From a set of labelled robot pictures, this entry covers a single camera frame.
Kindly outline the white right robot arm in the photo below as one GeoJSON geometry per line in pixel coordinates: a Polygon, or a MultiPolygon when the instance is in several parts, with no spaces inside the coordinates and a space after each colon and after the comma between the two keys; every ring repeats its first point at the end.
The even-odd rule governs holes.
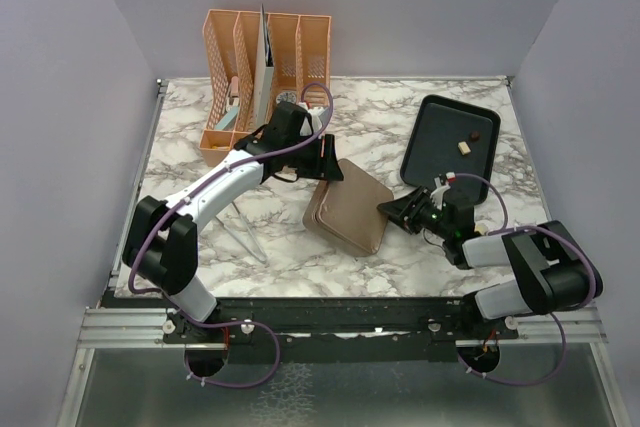
{"type": "Polygon", "coordinates": [[[418,188],[378,210],[409,234],[439,237],[445,257],[460,270],[511,269],[512,281],[466,296],[459,325],[469,337],[483,337],[496,319],[580,309],[602,294],[599,272],[558,221],[483,235],[474,204],[449,186],[418,188]]]}

